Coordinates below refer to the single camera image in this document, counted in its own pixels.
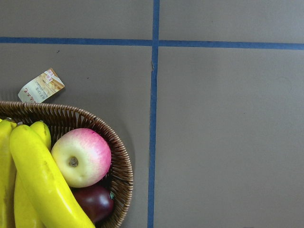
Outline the yellow banana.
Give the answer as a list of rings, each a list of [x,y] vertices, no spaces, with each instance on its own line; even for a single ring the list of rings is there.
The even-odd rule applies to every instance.
[[[16,124],[10,119],[0,122],[0,226],[14,228],[14,189],[16,168],[10,153],[10,134]]]
[[[43,224],[47,228],[93,228],[40,137],[22,124],[12,130],[9,143],[17,173]]]
[[[51,135],[49,127],[43,121],[36,121],[30,128],[40,137],[47,149],[51,150]],[[21,175],[16,174],[14,189],[14,219],[17,228],[44,228],[40,216],[33,206],[29,190]]]

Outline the brown wicker basket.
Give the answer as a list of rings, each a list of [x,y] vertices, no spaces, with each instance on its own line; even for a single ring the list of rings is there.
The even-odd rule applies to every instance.
[[[76,128],[90,128],[99,133],[112,153],[110,170],[99,185],[114,194],[114,209],[107,218],[97,222],[96,227],[119,228],[122,225],[132,200],[133,169],[123,141],[107,123],[88,111],[63,104],[1,101],[0,116],[25,124],[44,121],[50,128],[52,143]]]

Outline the paper tag on basket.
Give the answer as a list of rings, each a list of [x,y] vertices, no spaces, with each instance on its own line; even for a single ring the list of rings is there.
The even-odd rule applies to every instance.
[[[18,93],[18,98],[25,103],[42,103],[64,89],[65,85],[56,72],[49,68],[25,84]]]

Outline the pink yellow apple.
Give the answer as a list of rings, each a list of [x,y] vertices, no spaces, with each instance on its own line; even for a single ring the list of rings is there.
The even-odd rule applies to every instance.
[[[51,154],[73,188],[84,188],[99,182],[109,171],[111,150],[106,140],[88,128],[71,130],[61,136]]]

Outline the dark red plum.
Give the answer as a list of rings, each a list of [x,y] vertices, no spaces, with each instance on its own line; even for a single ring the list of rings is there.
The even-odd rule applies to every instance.
[[[114,209],[114,194],[101,185],[74,188],[72,193],[93,223],[106,219]]]

